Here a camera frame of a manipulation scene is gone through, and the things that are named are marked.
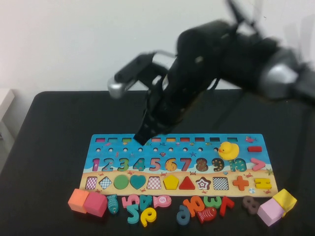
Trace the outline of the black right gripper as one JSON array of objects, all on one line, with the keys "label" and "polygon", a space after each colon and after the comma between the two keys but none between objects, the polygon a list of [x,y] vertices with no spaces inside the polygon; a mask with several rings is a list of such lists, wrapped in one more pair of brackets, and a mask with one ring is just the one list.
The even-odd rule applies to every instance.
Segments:
[{"label": "black right gripper", "polygon": [[151,90],[141,126],[134,135],[135,141],[145,145],[158,134],[169,134],[208,86],[209,67],[204,62],[175,61],[162,81]]}]

